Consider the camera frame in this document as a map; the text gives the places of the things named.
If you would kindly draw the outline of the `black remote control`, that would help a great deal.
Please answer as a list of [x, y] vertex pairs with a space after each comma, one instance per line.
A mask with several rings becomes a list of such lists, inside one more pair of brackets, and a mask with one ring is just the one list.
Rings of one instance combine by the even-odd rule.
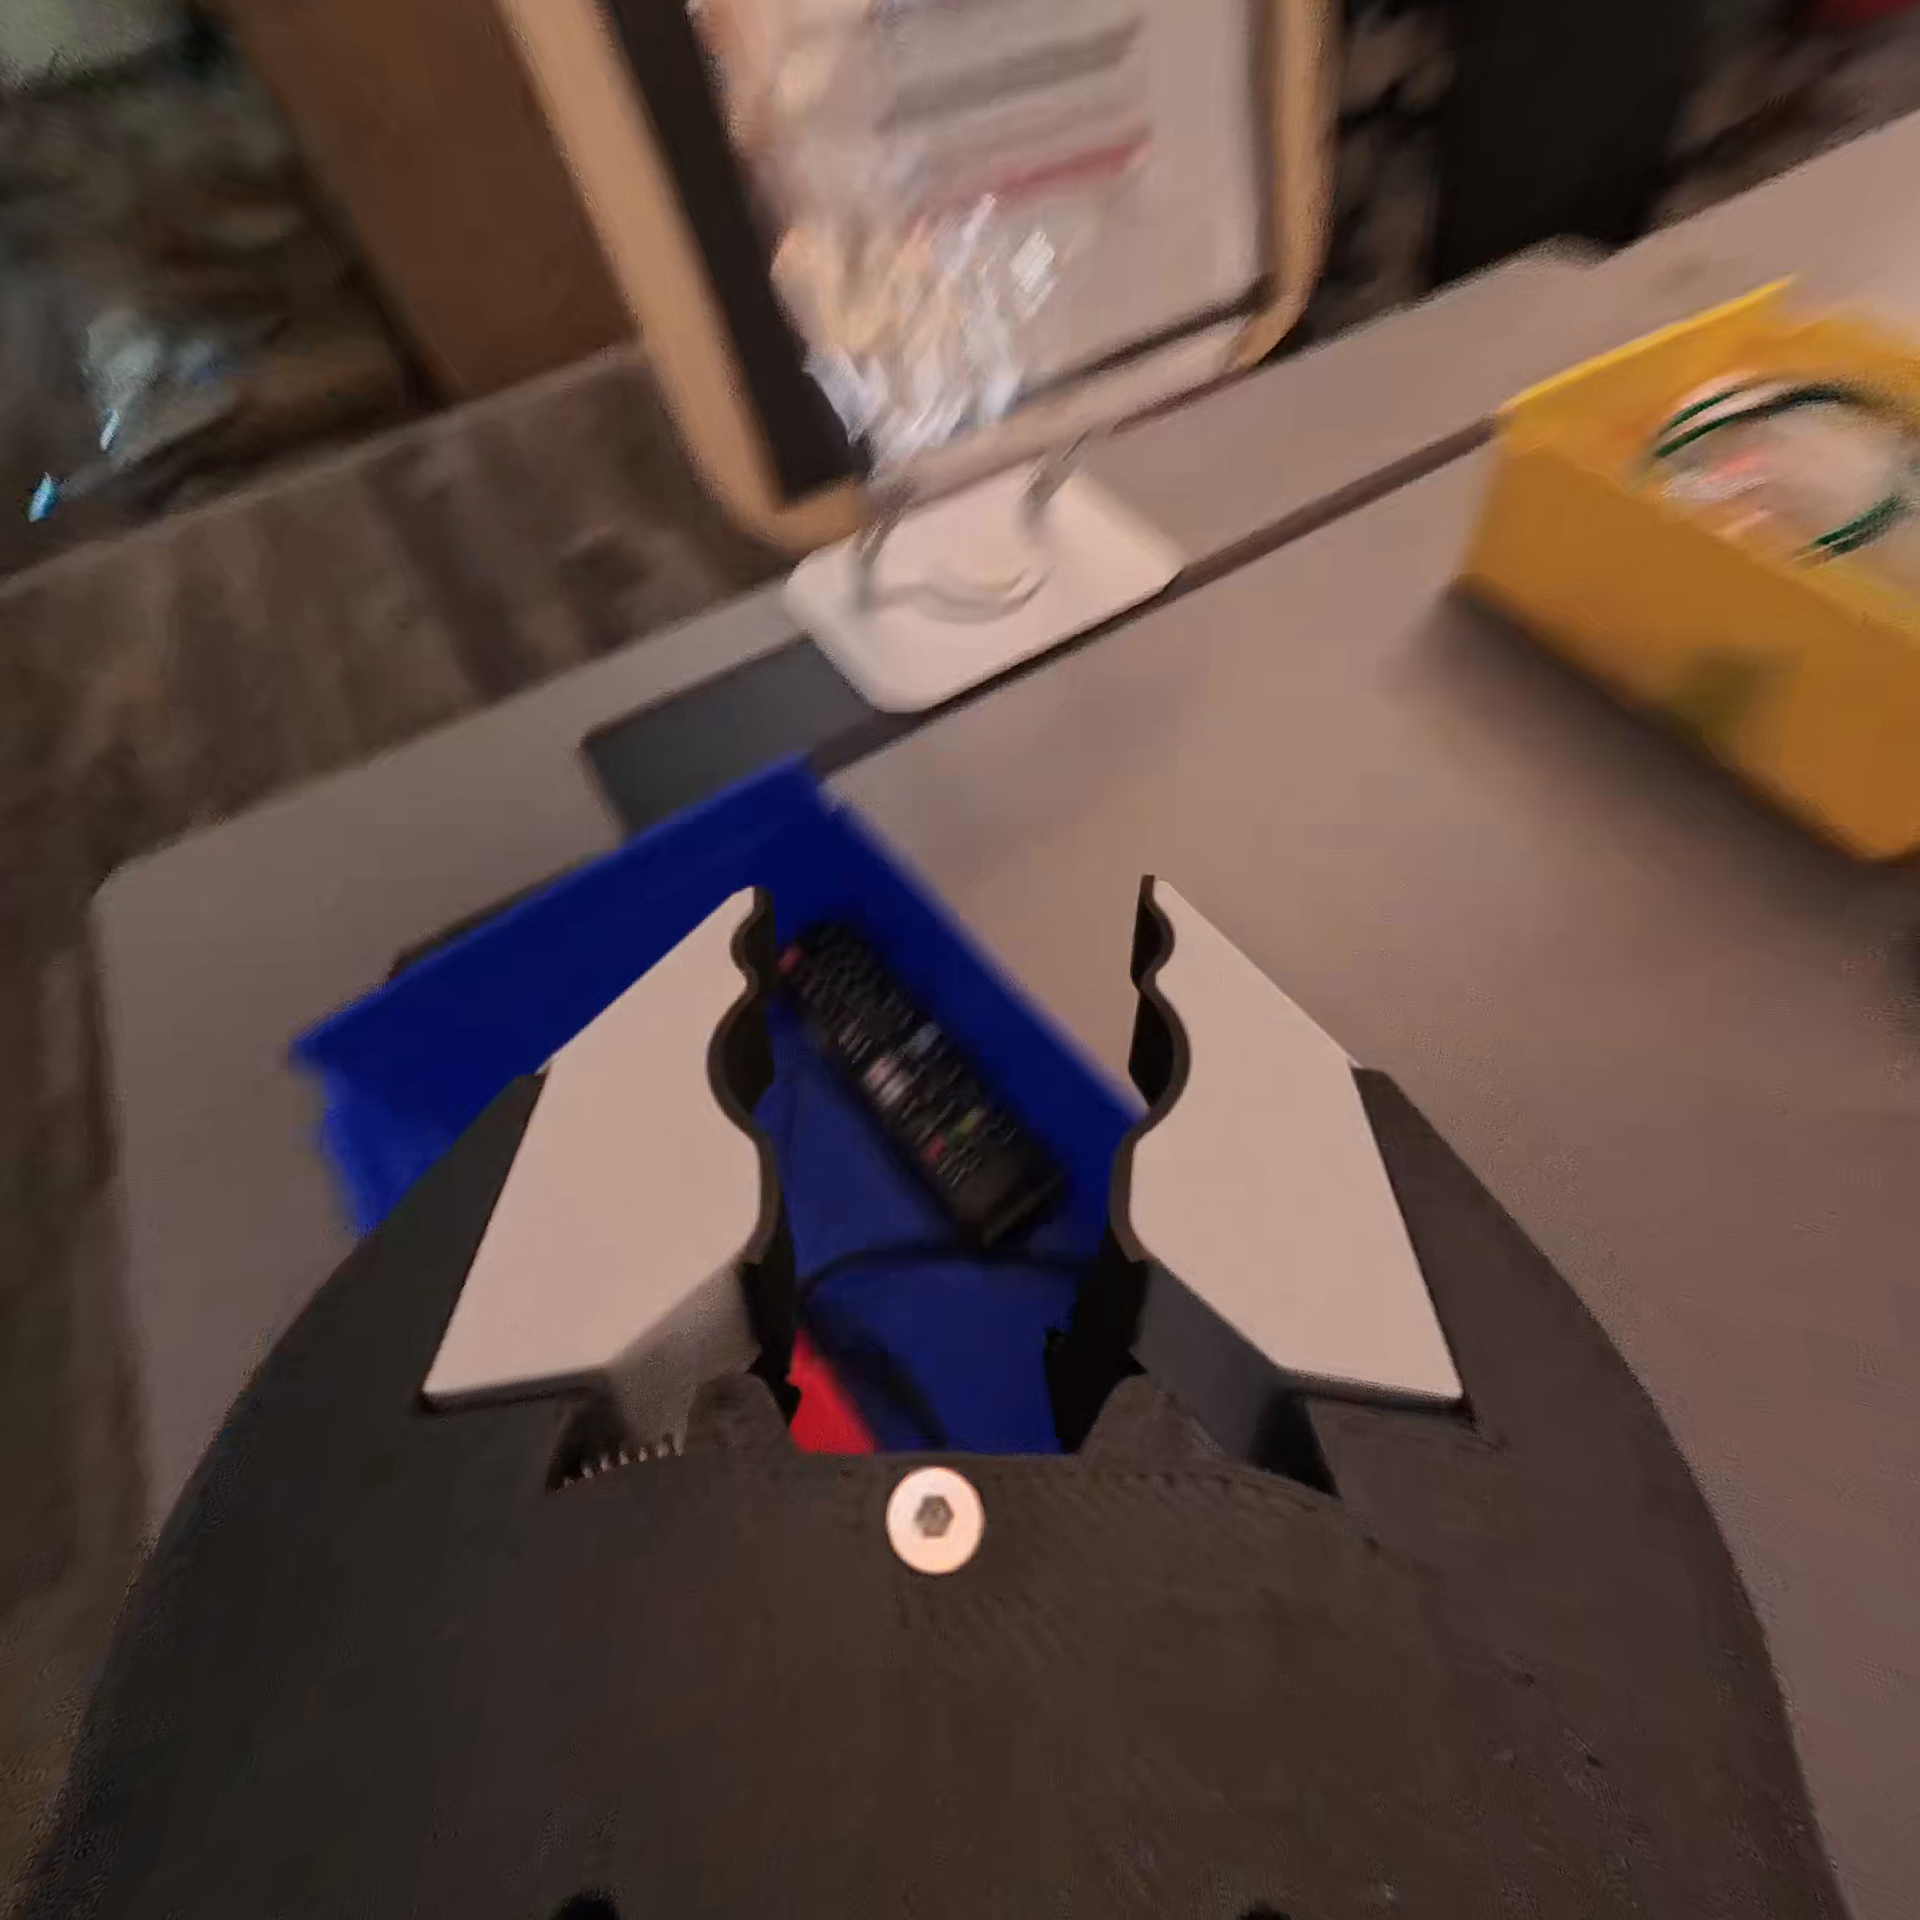
[[1065, 1171], [851, 924], [805, 929], [779, 980], [823, 1061], [957, 1236], [1013, 1245], [1055, 1217]]

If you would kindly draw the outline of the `blue plastic bin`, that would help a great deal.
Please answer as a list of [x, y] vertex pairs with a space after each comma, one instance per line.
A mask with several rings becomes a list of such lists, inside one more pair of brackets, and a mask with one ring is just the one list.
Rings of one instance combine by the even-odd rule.
[[377, 1228], [515, 1076], [533, 1071], [727, 897], [784, 942], [851, 924], [1064, 1173], [1010, 1252], [965, 1254], [930, 1189], [770, 1010], [772, 1139], [808, 1333], [889, 1452], [1061, 1454], [1044, 1361], [1092, 1266], [1137, 1103], [1092, 1068], [855, 807], [801, 762], [732, 783], [503, 905], [296, 1043], [360, 1231]]

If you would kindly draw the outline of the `instruction sheet display board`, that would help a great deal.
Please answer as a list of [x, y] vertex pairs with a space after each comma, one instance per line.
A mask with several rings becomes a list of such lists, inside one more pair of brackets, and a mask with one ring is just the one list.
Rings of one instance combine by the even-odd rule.
[[787, 556], [1248, 371], [1337, 4], [500, 4], [667, 421]]

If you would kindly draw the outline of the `red device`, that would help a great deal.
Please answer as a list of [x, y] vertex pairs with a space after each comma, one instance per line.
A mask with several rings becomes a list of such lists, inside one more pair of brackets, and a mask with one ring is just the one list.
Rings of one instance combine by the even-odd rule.
[[812, 1333], [795, 1338], [787, 1382], [799, 1404], [788, 1418], [793, 1445], [810, 1457], [873, 1457], [873, 1429]]

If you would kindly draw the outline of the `yellow plastic bin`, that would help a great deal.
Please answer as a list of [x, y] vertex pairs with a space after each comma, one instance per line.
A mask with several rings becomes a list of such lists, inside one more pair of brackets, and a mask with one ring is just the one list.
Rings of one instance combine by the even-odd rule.
[[1457, 586], [1818, 838], [1915, 857], [1915, 324], [1778, 279], [1508, 401]]

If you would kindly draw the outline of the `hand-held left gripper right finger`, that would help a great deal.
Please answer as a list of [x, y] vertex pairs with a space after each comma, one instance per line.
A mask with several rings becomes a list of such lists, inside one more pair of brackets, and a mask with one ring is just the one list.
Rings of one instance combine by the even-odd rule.
[[1114, 1161], [1121, 1343], [1201, 1426], [1468, 1391], [1354, 1055], [1167, 877], [1137, 900], [1144, 1099]]

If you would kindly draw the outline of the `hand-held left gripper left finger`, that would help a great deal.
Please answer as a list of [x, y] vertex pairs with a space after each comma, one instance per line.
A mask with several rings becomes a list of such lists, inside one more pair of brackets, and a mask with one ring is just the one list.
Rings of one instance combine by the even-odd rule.
[[777, 1153], [777, 914], [743, 887], [548, 1059], [423, 1404], [583, 1391], [629, 1443], [685, 1443], [757, 1382], [791, 1423], [799, 1258]]

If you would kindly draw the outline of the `white board stand base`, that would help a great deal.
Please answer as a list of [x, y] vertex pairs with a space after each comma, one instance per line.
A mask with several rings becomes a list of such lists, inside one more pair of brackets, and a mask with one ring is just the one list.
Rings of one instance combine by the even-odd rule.
[[1092, 477], [1091, 444], [883, 469], [857, 530], [788, 571], [784, 611], [867, 706], [891, 716], [948, 703], [1141, 611], [1176, 586], [1186, 553]]

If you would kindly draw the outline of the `black table mat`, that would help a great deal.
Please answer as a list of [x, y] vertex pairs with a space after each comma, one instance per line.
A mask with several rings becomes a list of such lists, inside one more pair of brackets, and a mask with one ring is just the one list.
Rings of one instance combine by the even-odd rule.
[[903, 730], [817, 644], [791, 641], [596, 726], [583, 756], [618, 825], [639, 835], [788, 762], [833, 772]]

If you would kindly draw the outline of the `black office chair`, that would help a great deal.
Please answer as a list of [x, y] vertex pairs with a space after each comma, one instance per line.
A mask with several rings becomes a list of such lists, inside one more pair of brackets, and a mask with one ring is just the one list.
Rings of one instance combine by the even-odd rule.
[[1700, 2], [1349, 2], [1321, 290], [1392, 303], [1552, 239], [1639, 237]]

